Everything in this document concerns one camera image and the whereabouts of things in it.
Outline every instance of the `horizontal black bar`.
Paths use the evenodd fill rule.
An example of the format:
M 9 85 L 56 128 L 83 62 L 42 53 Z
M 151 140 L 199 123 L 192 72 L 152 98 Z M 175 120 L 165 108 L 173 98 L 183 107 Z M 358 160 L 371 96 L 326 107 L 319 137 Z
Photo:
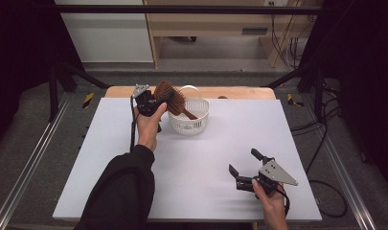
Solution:
M 241 7 L 241 6 L 140 6 L 140 5 L 35 5 L 38 10 L 62 13 L 212 13 L 318 15 L 333 13 L 320 7 Z

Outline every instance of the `brush bristles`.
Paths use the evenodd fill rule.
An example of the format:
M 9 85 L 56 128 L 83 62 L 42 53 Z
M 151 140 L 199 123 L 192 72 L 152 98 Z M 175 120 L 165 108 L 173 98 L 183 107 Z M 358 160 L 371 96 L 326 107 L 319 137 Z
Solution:
M 154 90 L 154 98 L 156 100 L 166 97 L 171 91 L 174 91 L 173 96 L 167 100 L 167 110 L 175 116 L 181 114 L 185 109 L 185 97 L 182 93 L 174 88 L 169 81 L 161 81 Z

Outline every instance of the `person's left hand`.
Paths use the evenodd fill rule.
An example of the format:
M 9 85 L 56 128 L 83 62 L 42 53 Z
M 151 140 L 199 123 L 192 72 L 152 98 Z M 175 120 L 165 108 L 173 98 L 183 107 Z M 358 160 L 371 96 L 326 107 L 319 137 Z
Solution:
M 167 104 L 162 103 L 158 106 L 157 111 L 150 117 L 146 117 L 142 114 L 137 116 L 137 129 L 139 132 L 139 140 L 137 145 L 142 145 L 154 151 L 157 147 L 157 129 L 158 123 L 161 121 L 161 116 L 167 110 Z

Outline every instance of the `human hand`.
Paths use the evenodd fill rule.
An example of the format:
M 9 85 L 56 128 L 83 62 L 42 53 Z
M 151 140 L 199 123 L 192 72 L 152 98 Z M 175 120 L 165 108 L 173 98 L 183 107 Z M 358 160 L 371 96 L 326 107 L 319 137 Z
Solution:
M 285 220 L 284 197 L 277 192 L 267 195 L 262 185 L 256 179 L 252 179 L 251 183 L 253 184 L 254 193 L 256 193 L 262 203 L 262 211 L 264 212 L 264 221 L 267 228 L 269 230 L 288 229 Z
M 167 110 L 167 104 L 162 103 L 158 106 L 157 111 L 150 117 L 146 117 L 142 114 L 137 115 L 137 130 L 139 132 L 139 140 L 137 145 L 142 145 L 154 151 L 157 147 L 157 129 L 158 123 L 161 121 L 161 116 Z

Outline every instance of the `white table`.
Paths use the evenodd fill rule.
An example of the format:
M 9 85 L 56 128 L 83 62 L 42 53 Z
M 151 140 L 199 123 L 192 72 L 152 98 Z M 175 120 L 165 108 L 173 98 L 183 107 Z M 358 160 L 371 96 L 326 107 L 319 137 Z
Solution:
M 149 221 L 257 221 L 262 207 L 254 194 L 236 190 L 232 164 L 243 176 L 262 166 L 250 150 L 275 157 L 299 185 L 286 185 L 287 220 L 322 220 L 295 148 L 280 101 L 210 99 L 206 129 L 191 137 L 171 130 L 167 113 L 154 153 L 155 195 Z M 61 194 L 55 219 L 78 220 L 107 163 L 128 151 L 128 98 L 103 98 Z

